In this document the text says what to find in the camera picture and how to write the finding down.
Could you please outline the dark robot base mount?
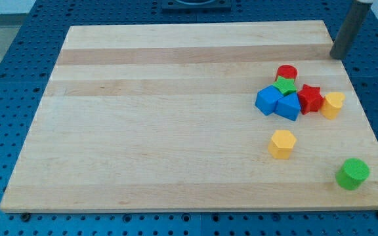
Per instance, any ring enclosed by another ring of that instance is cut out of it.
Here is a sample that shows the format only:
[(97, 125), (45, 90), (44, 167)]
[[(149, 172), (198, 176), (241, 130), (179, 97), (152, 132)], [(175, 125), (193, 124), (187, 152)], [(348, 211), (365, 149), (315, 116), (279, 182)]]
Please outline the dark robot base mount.
[(162, 11), (230, 10), (232, 0), (160, 0)]

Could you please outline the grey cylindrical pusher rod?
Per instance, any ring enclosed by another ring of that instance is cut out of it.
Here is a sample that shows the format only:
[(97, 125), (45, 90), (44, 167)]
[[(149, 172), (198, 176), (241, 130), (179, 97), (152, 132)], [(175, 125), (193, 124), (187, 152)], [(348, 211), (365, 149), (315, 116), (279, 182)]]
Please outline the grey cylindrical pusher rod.
[(343, 60), (352, 47), (373, 0), (353, 0), (333, 42), (329, 55), (336, 60)]

